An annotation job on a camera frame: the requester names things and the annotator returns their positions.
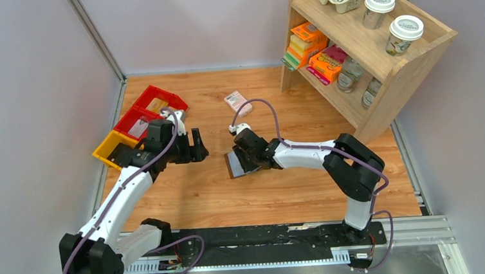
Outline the brown leather card holder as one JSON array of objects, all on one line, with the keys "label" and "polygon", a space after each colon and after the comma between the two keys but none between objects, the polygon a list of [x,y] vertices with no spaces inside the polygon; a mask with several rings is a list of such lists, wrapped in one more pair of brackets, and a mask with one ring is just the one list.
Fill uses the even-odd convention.
[{"label": "brown leather card holder", "polygon": [[240,178],[259,170],[259,166],[248,161],[246,153],[241,149],[234,149],[225,154],[224,160],[231,179]]}]

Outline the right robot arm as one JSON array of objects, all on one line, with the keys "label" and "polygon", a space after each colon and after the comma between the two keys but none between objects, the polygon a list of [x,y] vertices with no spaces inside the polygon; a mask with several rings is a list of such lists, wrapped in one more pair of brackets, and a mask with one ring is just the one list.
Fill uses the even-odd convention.
[{"label": "right robot arm", "polygon": [[295,167],[325,170],[348,197],[343,234],[351,244],[361,244],[370,233],[376,185],[382,179],[383,160],[350,134],[321,143],[279,138],[266,141],[245,123],[231,125],[235,145],[225,160],[231,178],[267,169]]}]

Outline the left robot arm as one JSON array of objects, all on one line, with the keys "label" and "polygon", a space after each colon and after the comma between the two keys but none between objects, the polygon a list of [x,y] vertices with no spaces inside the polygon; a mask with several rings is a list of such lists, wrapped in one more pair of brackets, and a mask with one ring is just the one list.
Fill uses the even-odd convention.
[{"label": "left robot arm", "polygon": [[152,251],[166,255],[173,249],[169,223],[148,218],[126,237],[121,231],[142,195],[169,163],[201,162],[209,152],[198,129],[188,141],[183,111],[174,111],[148,125],[147,137],[136,145],[116,146],[110,156],[120,176],[102,206],[75,234],[59,242],[62,274],[124,274],[124,269]]}]

